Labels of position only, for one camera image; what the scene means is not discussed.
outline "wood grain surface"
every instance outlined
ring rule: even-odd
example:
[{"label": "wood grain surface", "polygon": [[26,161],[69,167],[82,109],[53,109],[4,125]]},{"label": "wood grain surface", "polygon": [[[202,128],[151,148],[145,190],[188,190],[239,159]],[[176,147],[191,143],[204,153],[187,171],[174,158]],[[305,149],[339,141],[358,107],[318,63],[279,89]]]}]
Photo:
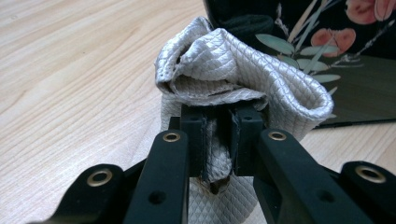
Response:
[{"label": "wood grain surface", "polygon": [[[202,1],[0,1],[0,223],[42,221],[85,169],[127,169],[160,129],[153,62],[205,16]],[[396,124],[313,131],[303,145],[339,170],[396,173]]]}]

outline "quilted fabric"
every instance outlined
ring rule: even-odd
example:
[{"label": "quilted fabric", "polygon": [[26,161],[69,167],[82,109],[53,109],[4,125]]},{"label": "quilted fabric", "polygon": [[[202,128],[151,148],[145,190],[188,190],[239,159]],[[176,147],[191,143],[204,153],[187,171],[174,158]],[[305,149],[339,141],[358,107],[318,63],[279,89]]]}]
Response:
[{"label": "quilted fabric", "polygon": [[[220,105],[260,99],[269,107],[267,126],[302,139],[332,112],[332,99],[313,78],[279,60],[250,48],[226,30],[212,31],[205,18],[195,19],[161,50],[156,85],[163,92],[162,121],[179,116],[181,104]],[[241,223],[257,200],[251,178],[231,176],[218,195],[207,182],[231,172],[226,146],[216,139],[216,121],[207,139],[207,180],[192,179],[189,223]]]}]

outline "brass grommet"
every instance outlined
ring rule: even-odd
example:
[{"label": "brass grommet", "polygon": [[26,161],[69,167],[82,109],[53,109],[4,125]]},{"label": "brass grommet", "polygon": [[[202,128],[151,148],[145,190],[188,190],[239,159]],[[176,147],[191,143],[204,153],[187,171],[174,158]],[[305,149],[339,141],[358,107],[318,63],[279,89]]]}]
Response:
[{"label": "brass grommet", "polygon": [[109,169],[102,169],[93,172],[87,179],[87,184],[91,187],[99,187],[105,185],[113,177],[113,173]]},{"label": "brass grommet", "polygon": [[382,184],[387,182],[387,178],[383,174],[381,174],[376,169],[369,166],[365,166],[365,165],[357,166],[355,168],[355,172],[361,178],[376,184]]},{"label": "brass grommet", "polygon": [[163,141],[165,142],[176,142],[180,139],[180,134],[178,133],[167,133],[163,136]]},{"label": "brass grommet", "polygon": [[268,133],[268,136],[276,141],[283,141],[286,140],[286,135],[280,132],[270,132]]}]

